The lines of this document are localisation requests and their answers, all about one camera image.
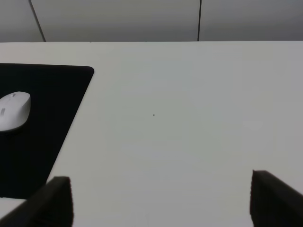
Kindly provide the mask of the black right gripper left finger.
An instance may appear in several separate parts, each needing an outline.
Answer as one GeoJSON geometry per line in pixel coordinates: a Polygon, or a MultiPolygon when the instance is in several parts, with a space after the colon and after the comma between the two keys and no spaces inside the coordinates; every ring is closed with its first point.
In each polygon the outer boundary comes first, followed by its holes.
{"type": "Polygon", "coordinates": [[[2,227],[71,227],[71,180],[57,176],[0,219],[2,227]]]}

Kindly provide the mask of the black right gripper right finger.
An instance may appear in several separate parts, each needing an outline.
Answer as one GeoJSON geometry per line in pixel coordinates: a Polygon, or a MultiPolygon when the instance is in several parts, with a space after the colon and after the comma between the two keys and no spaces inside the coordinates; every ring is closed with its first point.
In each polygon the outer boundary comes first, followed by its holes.
{"type": "Polygon", "coordinates": [[[268,171],[253,171],[250,216],[255,227],[301,227],[303,195],[268,171]]]}

